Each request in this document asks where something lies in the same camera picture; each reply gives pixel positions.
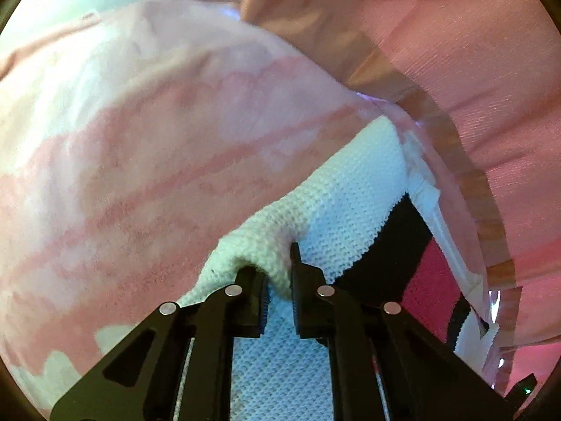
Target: red fabric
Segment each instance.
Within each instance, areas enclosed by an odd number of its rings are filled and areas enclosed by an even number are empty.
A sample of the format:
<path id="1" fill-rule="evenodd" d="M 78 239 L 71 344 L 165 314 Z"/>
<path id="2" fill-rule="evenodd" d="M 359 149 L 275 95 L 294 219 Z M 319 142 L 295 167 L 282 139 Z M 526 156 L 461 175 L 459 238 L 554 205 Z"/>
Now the red fabric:
<path id="1" fill-rule="evenodd" d="M 446 342 L 448 323 L 460 295 L 446 258 L 432 239 L 403 292 L 402 305 L 441 342 Z"/>

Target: light pink fabric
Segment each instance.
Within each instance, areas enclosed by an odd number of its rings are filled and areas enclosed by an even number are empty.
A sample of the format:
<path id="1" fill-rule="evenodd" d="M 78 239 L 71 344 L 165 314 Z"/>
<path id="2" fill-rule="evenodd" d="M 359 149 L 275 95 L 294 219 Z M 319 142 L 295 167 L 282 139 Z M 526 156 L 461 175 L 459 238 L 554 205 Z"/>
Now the light pink fabric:
<path id="1" fill-rule="evenodd" d="M 357 23 L 451 116 L 486 172 L 523 286 L 508 344 L 559 337 L 561 36 L 553 21 L 538 0 L 366 0 Z M 543 383 L 559 347 L 525 350 L 511 383 L 531 372 Z"/>
<path id="2" fill-rule="evenodd" d="M 45 414 L 218 238 L 406 120 L 209 1 L 145 0 L 0 63 L 0 355 Z"/>

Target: black fabric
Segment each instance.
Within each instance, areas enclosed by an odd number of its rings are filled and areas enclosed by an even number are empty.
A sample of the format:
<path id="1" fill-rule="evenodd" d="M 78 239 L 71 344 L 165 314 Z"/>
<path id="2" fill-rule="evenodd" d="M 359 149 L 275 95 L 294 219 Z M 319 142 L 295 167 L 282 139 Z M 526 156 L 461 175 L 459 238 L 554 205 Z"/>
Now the black fabric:
<path id="1" fill-rule="evenodd" d="M 483 318 L 480 318 L 479 320 L 483 325 L 483 329 L 485 330 L 485 333 L 489 332 L 489 323 L 487 323 L 487 321 L 485 321 Z"/>
<path id="2" fill-rule="evenodd" d="M 452 349 L 455 348 L 456 343 L 458 342 L 459 332 L 462 329 L 470 310 L 471 306 L 469 305 L 469 302 L 466 298 L 464 298 L 464 295 L 460 295 L 458 302 L 456 302 L 454 310 L 452 311 L 452 317 L 448 323 L 448 330 L 446 334 L 446 343 Z"/>
<path id="3" fill-rule="evenodd" d="M 376 307 L 387 301 L 401 302 L 432 237 L 409 195 L 405 195 L 368 251 L 336 279 L 335 286 Z"/>

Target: white knit fabric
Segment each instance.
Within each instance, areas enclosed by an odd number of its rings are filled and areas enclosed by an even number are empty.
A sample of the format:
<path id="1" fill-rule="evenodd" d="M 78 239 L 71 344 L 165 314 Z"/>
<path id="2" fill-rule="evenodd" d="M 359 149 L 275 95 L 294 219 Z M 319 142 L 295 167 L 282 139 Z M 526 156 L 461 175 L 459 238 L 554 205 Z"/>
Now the white knit fabric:
<path id="1" fill-rule="evenodd" d="M 462 292 L 476 309 L 488 312 L 480 296 L 483 282 L 467 272 L 450 238 L 431 177 L 414 138 L 406 137 L 402 145 L 392 123 L 380 117 L 298 188 L 220 239 L 180 305 L 203 301 L 232 283 L 248 263 L 266 272 L 273 285 L 264 336 L 236 340 L 232 420 L 333 419 L 327 349 L 314 340 L 300 340 L 294 331 L 290 245 L 297 241 L 302 260 L 321 268 L 332 283 L 366 253 L 405 193 L 443 249 Z M 481 338 L 477 321 L 462 327 L 458 354 L 477 372 L 495 332 Z"/>

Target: metal pin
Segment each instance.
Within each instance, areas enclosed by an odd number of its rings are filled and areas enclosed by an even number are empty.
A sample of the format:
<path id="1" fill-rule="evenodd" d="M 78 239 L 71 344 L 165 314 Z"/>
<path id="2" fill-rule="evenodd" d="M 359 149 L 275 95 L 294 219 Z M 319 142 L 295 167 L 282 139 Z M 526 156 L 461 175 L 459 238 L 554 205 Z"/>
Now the metal pin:
<path id="1" fill-rule="evenodd" d="M 322 298 L 329 298 L 335 294 L 335 288 L 329 285 L 322 285 L 318 288 L 318 294 Z"/>
<path id="2" fill-rule="evenodd" d="M 171 315 L 177 310 L 177 305 L 173 302 L 166 302 L 160 306 L 160 313 L 162 315 Z"/>
<path id="3" fill-rule="evenodd" d="M 388 315 L 397 315 L 401 312 L 401 306 L 397 302 L 386 302 L 384 304 L 384 312 Z"/>
<path id="4" fill-rule="evenodd" d="M 226 296 L 230 296 L 231 298 L 233 298 L 234 296 L 239 296 L 240 294 L 242 294 L 243 289 L 240 285 L 230 285 L 226 287 L 224 292 L 226 293 Z"/>

